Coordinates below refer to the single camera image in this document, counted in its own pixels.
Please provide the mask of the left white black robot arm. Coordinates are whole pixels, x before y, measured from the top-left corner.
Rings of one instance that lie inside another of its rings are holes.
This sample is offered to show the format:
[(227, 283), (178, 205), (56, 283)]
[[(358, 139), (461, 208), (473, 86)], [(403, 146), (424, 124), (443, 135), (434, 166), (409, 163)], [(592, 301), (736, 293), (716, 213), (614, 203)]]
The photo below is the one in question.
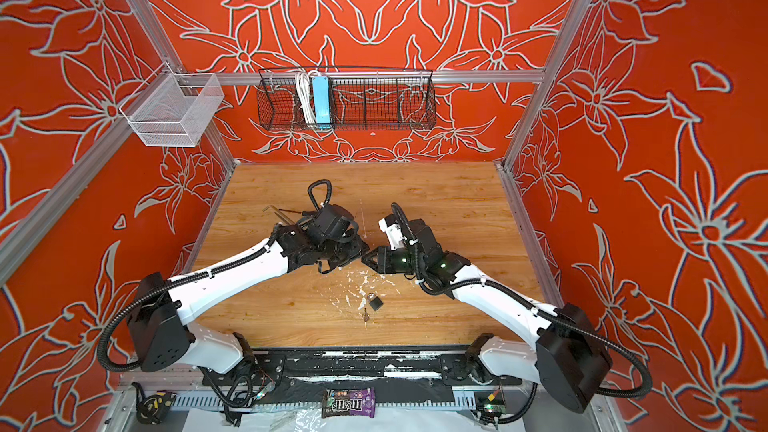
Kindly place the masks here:
[(287, 225), (228, 259), (198, 271), (165, 279), (153, 273), (141, 280), (134, 299), (114, 313), (97, 342), (96, 358), (110, 372), (157, 372), (176, 363), (205, 374), (252, 373), (248, 341), (198, 323), (218, 304), (267, 281), (316, 266), (328, 274), (360, 259), (370, 249), (351, 212), (332, 203), (330, 180), (311, 183), (307, 192), (326, 189), (322, 201)]

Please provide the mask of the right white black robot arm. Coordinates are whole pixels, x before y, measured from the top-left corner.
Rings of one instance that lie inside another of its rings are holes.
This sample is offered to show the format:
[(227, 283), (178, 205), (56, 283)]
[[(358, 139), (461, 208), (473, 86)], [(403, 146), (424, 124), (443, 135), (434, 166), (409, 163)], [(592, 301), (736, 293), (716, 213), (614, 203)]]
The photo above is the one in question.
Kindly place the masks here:
[(403, 275), (426, 294), (446, 296), (495, 319), (528, 347), (488, 335), (477, 360), (496, 377), (539, 385), (561, 406), (582, 413), (596, 395), (636, 399), (653, 387), (649, 368), (625, 346), (599, 335), (582, 309), (532, 299), (485, 274), (469, 259), (442, 249), (421, 219), (398, 204), (379, 222), (388, 243), (363, 257), (380, 275)]

